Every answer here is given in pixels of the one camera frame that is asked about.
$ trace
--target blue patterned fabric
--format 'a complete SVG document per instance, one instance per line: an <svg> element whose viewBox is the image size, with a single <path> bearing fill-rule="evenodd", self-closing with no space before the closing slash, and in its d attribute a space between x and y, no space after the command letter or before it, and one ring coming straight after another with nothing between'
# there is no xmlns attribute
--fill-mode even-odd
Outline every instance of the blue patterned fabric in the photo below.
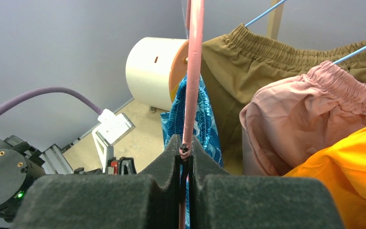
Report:
<svg viewBox="0 0 366 229"><path fill-rule="evenodd" d="M177 90L171 111L161 113L163 140L165 146L169 143L172 135L177 134L180 135L180 137L183 136L186 85L187 75L179 84L179 89ZM220 166L223 166L217 126L215 125L213 110L211 109L210 100L208 99L205 84L201 76L193 134L197 136L208 155L210 155ZM186 229L190 228L189 207L189 184L187 182Z"/></svg>

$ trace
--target orange fabric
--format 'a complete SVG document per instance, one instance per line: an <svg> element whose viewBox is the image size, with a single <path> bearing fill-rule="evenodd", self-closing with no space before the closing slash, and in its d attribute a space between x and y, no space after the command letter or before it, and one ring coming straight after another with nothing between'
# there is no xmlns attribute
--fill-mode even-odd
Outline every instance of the orange fabric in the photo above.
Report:
<svg viewBox="0 0 366 229"><path fill-rule="evenodd" d="M320 150L285 177L322 181L348 229L366 229L366 128Z"/></svg>

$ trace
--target wooden pole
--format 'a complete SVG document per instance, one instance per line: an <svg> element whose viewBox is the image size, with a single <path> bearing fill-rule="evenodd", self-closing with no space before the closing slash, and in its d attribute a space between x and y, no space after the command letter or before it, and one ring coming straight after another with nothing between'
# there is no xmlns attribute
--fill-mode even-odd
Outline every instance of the wooden pole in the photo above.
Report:
<svg viewBox="0 0 366 229"><path fill-rule="evenodd" d="M277 4L280 0L272 0L271 6ZM277 40L278 31L280 30L281 17L283 15L284 3L279 5L269 14L269 21L267 24L267 37Z"/></svg>

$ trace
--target hanging clothes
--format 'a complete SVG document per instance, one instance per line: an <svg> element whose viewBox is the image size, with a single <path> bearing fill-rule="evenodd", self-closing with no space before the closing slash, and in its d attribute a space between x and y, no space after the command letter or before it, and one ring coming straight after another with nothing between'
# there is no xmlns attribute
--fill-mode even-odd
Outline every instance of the hanging clothes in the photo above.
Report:
<svg viewBox="0 0 366 229"><path fill-rule="evenodd" d="M284 175L366 127L366 83L325 61L258 90L240 120L244 173Z"/></svg>
<svg viewBox="0 0 366 229"><path fill-rule="evenodd" d="M243 24L203 43L201 74L214 109L225 169L242 173L242 131L238 116L254 93L275 81L306 73L325 60L338 60L366 41L330 51L299 50L251 33ZM366 51L340 63L366 83Z"/></svg>
<svg viewBox="0 0 366 229"><path fill-rule="evenodd" d="M284 177L313 177L329 189L348 229L366 229L366 128L312 155Z"/></svg>
<svg viewBox="0 0 366 229"><path fill-rule="evenodd" d="M183 136L186 85L187 75L179 83L179 89L177 90L176 98L172 104L171 111L161 113L164 146L168 145L172 135L177 134L180 135L180 137ZM223 161L217 126L215 125L213 110L211 108L204 81L201 76L198 91L197 113L194 123L193 134L196 135L200 143L203 145L205 152L222 167ZM188 183L186 187L185 223L186 229L190 229L190 203Z"/></svg>

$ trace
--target pink pants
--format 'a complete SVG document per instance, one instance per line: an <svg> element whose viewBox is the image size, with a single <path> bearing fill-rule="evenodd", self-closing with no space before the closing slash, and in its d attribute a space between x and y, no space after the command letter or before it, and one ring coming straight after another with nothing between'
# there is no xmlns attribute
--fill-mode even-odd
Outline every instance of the pink pants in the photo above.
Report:
<svg viewBox="0 0 366 229"><path fill-rule="evenodd" d="M366 127L366 83L330 61L259 89L240 112L245 175L284 175Z"/></svg>

